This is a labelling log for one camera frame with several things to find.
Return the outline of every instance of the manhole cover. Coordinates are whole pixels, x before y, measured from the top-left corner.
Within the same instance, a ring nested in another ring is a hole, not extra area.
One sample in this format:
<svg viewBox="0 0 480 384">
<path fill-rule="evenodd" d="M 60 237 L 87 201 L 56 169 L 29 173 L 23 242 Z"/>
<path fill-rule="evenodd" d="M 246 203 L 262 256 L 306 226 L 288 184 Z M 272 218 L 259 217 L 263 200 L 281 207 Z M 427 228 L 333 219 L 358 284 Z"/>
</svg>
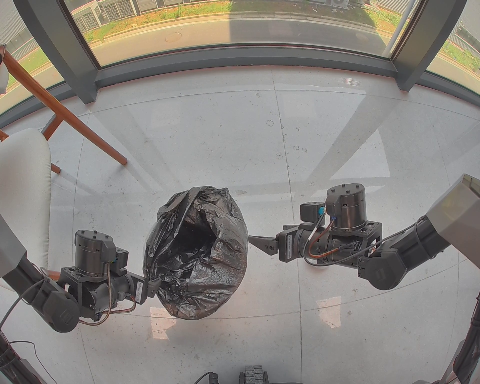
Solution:
<svg viewBox="0 0 480 384">
<path fill-rule="evenodd" d="M 367 43 L 368 42 L 368 37 L 365 36 L 364 34 L 362 33 L 356 33 L 355 36 L 357 37 L 358 40 L 364 42 L 364 43 Z"/>
<path fill-rule="evenodd" d="M 165 41 L 167 43 L 173 43 L 174 41 L 179 41 L 181 38 L 181 33 L 179 32 L 174 32 L 174 33 L 171 33 L 170 35 L 168 35 L 166 38 L 165 38 Z"/>
</svg>

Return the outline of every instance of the glass pane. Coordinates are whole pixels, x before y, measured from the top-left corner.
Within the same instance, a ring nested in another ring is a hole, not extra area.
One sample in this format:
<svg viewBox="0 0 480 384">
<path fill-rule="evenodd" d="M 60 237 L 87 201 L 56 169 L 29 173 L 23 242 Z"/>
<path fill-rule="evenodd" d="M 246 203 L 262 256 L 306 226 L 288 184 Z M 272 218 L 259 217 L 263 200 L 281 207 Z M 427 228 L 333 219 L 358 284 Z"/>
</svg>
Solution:
<svg viewBox="0 0 480 384">
<path fill-rule="evenodd" d="M 390 57 L 419 0 L 64 1 L 105 66 L 229 43 L 314 45 Z"/>
<path fill-rule="evenodd" d="M 427 70 L 480 95 L 480 2 L 468 0 L 452 33 Z"/>
<path fill-rule="evenodd" d="M 45 88 L 63 81 L 26 28 L 12 0 L 0 0 L 0 43 L 6 44 L 13 57 Z M 7 93 L 0 95 L 0 114 L 31 95 L 10 75 Z"/>
</svg>

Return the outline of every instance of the white chair seat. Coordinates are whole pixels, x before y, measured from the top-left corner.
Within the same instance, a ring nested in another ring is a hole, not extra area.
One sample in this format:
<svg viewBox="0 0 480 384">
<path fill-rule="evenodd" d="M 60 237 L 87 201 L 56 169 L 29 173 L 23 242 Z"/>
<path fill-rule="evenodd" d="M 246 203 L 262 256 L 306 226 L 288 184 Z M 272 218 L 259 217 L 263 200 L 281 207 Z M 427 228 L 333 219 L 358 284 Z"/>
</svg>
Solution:
<svg viewBox="0 0 480 384">
<path fill-rule="evenodd" d="M 0 215 L 38 267 L 48 267 L 50 148 L 35 129 L 0 143 Z M 0 280 L 0 285 L 8 287 Z"/>
</svg>

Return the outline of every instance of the white pole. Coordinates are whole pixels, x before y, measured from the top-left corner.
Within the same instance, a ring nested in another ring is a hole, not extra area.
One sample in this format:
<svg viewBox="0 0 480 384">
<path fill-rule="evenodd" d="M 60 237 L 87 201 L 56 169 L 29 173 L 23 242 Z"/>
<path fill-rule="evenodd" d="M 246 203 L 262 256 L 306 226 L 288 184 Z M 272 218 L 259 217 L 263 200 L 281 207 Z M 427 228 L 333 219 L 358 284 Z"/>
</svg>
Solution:
<svg viewBox="0 0 480 384">
<path fill-rule="evenodd" d="M 403 28 L 403 25 L 405 24 L 405 21 L 407 21 L 408 15 L 410 15 L 410 12 L 412 11 L 414 4 L 415 4 L 415 0 L 410 0 L 410 2 L 408 3 L 407 9 L 403 13 L 402 18 L 400 19 L 400 22 L 398 23 L 398 25 L 396 27 L 395 32 L 393 32 L 392 38 L 390 39 L 387 46 L 385 47 L 385 50 L 382 53 L 382 56 L 388 57 L 390 55 L 390 51 L 393 48 L 393 44 L 395 44 L 396 39 L 397 39 L 398 35 L 400 34 L 400 32 Z"/>
</svg>

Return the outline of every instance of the air conditioner unit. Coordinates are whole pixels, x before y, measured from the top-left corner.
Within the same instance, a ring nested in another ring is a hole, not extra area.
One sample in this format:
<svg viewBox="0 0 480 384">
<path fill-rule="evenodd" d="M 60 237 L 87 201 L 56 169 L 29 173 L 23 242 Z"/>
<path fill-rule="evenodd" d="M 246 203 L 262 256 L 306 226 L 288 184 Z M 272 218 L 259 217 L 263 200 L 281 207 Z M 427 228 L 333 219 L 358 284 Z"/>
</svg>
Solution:
<svg viewBox="0 0 480 384">
<path fill-rule="evenodd" d="M 348 0 L 325 0 L 325 5 L 348 9 Z"/>
</svg>

